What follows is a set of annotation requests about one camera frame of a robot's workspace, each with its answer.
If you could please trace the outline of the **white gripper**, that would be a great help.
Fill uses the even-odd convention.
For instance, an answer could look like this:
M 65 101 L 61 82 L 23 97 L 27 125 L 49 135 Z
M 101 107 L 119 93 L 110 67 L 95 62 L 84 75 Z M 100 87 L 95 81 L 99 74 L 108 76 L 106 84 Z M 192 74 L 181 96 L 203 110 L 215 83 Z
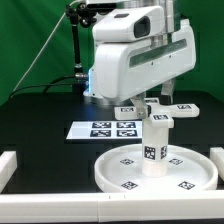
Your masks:
M 92 88 L 101 97 L 115 102 L 131 98 L 139 119 L 148 116 L 144 91 L 163 83 L 160 101 L 172 104 L 173 78 L 193 69 L 196 63 L 194 33 L 188 19 L 181 21 L 171 43 L 154 49 L 150 45 L 150 39 L 100 44 L 91 72 Z

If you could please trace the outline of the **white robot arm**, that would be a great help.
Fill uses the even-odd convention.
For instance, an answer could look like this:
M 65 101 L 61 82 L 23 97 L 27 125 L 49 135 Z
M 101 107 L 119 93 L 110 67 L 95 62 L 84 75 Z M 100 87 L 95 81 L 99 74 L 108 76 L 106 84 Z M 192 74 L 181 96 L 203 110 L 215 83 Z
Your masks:
M 144 119 L 145 92 L 163 86 L 172 97 L 174 79 L 194 68 L 195 38 L 180 19 L 177 0 L 86 0 L 96 23 L 91 92 L 115 105 L 131 101 L 132 118 Z

